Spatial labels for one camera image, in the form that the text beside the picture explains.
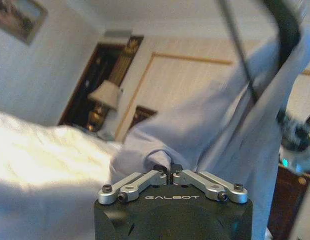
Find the teal light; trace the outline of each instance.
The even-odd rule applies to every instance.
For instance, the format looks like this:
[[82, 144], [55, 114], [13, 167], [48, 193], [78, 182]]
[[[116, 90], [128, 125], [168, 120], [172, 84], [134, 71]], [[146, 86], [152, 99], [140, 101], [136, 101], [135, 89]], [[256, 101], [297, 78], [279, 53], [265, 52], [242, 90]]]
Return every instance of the teal light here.
[[285, 158], [283, 159], [283, 165], [284, 165], [284, 167], [288, 167], [288, 165], [289, 165], [288, 160]]

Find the wooden furniture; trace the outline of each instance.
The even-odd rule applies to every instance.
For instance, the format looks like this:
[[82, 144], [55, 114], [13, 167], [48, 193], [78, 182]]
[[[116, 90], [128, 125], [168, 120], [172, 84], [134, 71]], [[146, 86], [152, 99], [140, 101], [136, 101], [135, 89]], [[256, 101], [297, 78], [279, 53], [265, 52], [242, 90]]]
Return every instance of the wooden furniture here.
[[[96, 103], [87, 99], [89, 93], [95, 91], [104, 80], [109, 80], [118, 87], [141, 45], [143, 36], [131, 36], [127, 45], [99, 43], [79, 80], [79, 83], [59, 121], [59, 124], [76, 124], [86, 127], [89, 112], [93, 111]], [[96, 114], [100, 115], [98, 131], [105, 119], [109, 108], [103, 106]]]
[[147, 118], [155, 115], [157, 113], [157, 111], [146, 108], [144, 106], [140, 106], [138, 105], [136, 107], [136, 111], [134, 114], [134, 118], [130, 124], [129, 129], [131, 129], [133, 126], [135, 126], [137, 123], [140, 123], [141, 121], [146, 120]]
[[268, 228], [275, 240], [287, 240], [310, 186], [310, 174], [298, 176], [279, 165]]

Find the wooden trim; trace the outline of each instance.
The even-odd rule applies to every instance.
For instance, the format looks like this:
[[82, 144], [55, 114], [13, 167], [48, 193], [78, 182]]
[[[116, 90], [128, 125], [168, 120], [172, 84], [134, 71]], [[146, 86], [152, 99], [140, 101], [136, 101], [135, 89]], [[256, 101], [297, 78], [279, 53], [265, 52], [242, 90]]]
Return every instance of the wooden trim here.
[[306, 76], [310, 76], [310, 69], [305, 69], [301, 74], [306, 75]]
[[79, 88], [80, 88], [80, 85], [82, 84], [82, 82], [85, 80], [85, 77], [87, 75], [87, 72], [88, 72], [88, 69], [89, 67], [92, 65], [97, 53], [98, 53], [98, 50], [100, 48], [114, 48], [114, 49], [123, 49], [125, 47], [124, 44], [103, 44], [103, 43], [97, 43], [92, 55], [90, 56], [89, 60], [88, 60], [88, 63], [86, 65], [86, 67], [84, 68], [84, 71], [83, 73], [81, 74], [78, 82], [77, 82], [77, 85], [71, 95], [71, 97], [69, 98], [68, 102], [67, 102], [67, 105], [66, 105], [66, 108], [64, 109], [59, 121], [58, 121], [58, 125], [62, 125], [65, 121], [65, 118], [66, 118], [66, 115], [67, 113], [69, 112], [71, 106], [72, 106], [72, 103], [73, 103], [73, 100], [77, 94], [77, 92], [79, 91]]
[[[159, 57], [159, 58], [169, 58], [169, 59], [178, 59], [178, 60], [185, 60], [185, 61], [194, 61], [194, 62], [202, 62], [202, 63], [208, 63], [208, 64], [219, 64], [219, 65], [227, 65], [227, 66], [231, 66], [234, 62], [231, 60], [224, 60], [224, 59], [217, 59], [217, 58], [209, 58], [209, 57], [196, 57], [196, 56], [185, 56], [185, 55], [176, 55], [176, 54], [169, 54], [169, 53], [160, 53], [160, 52], [153, 52], [151, 55], [151, 58], [148, 62], [148, 65], [138, 83], [138, 86], [133, 94], [133, 97], [130, 99], [128, 107], [126, 108], [126, 111], [124, 113], [123, 118], [121, 119], [116, 133], [115, 133], [115, 138], [118, 137], [119, 132], [121, 131], [121, 128], [128, 116], [128, 113], [133, 105], [133, 102], [135, 101], [137, 94], [141, 88], [141, 85], [143, 84], [143, 82], [145, 81], [145, 77], [148, 73], [148, 70], [154, 60], [155, 57]], [[304, 70], [301, 74], [306, 75], [306, 76], [310, 76], [310, 69], [306, 69]]]
[[179, 60], [203, 62], [203, 63], [210, 63], [210, 64], [220, 64], [220, 65], [232, 65], [233, 64], [233, 62], [230, 60], [223, 60], [223, 59], [216, 59], [216, 58], [209, 58], [209, 57], [183, 56], [183, 55], [174, 55], [174, 54], [159, 53], [159, 52], [154, 52], [153, 55], [155, 57], [160, 57], [160, 58], [179, 59]]
[[122, 126], [123, 126], [123, 124], [124, 124], [124, 122], [125, 122], [125, 120], [126, 120], [126, 118], [127, 118], [127, 115], [128, 115], [128, 113], [129, 113], [129, 111], [130, 111], [130, 109], [131, 109], [131, 106], [133, 105], [133, 103], [134, 103], [134, 101], [135, 101], [135, 99], [136, 99], [136, 97], [137, 97], [137, 94], [138, 94], [138, 92], [139, 92], [139, 90], [140, 90], [140, 87], [141, 87], [141, 85], [143, 84], [143, 82], [144, 82], [145, 79], [146, 79], [146, 75], [147, 75], [147, 73], [148, 73], [148, 70], [149, 70], [149, 68], [150, 68], [150, 66], [151, 66], [151, 64], [152, 64], [152, 62], [153, 62], [153, 60], [154, 60], [154, 58], [155, 58], [155, 55], [154, 55], [154, 53], [153, 53], [153, 54], [151, 55], [151, 58], [150, 58], [150, 60], [149, 60], [149, 62], [148, 62], [148, 64], [147, 64], [147, 66], [146, 66], [146, 69], [145, 69], [143, 75], [141, 76], [141, 79], [140, 79], [140, 81], [139, 81], [139, 83], [138, 83], [138, 85], [137, 85], [137, 88], [135, 89], [135, 92], [134, 92], [132, 98], [131, 98], [130, 101], [129, 101], [129, 104], [128, 104], [127, 108], [126, 108], [126, 111], [125, 111], [125, 113], [124, 113], [124, 116], [123, 116], [123, 118], [121, 119], [121, 121], [120, 121], [120, 123], [119, 123], [119, 125], [118, 125], [118, 127], [117, 127], [117, 130], [116, 130], [116, 133], [115, 133], [115, 139], [118, 137], [118, 135], [119, 135], [119, 133], [120, 133], [120, 130], [121, 130], [121, 128], [122, 128]]
[[[122, 53], [120, 54], [117, 62], [108, 78], [108, 80], [117, 86], [120, 86], [123, 82], [131, 63], [133, 62], [141, 43], [144, 40], [144, 36], [131, 36], [126, 46], [124, 46]], [[136, 49], [130, 47], [132, 41], [137, 41], [138, 45]]]

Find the bed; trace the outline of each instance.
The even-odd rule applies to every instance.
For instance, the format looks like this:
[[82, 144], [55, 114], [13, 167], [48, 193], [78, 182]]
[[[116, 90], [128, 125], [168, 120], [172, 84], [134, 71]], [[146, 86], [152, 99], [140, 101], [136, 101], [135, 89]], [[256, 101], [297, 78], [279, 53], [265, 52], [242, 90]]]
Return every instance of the bed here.
[[[137, 107], [131, 127], [155, 112]], [[93, 202], [118, 143], [0, 112], [0, 239], [94, 239]]]

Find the table lamp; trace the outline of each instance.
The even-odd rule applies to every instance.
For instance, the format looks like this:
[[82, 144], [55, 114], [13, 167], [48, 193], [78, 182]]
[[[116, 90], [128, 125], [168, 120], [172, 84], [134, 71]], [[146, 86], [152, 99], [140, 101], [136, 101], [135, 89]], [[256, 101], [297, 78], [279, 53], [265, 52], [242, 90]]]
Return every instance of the table lamp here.
[[90, 111], [88, 115], [87, 129], [89, 131], [97, 132], [100, 130], [108, 109], [117, 110], [119, 91], [116, 84], [104, 80], [95, 91], [88, 95], [88, 99], [97, 103], [93, 111]]

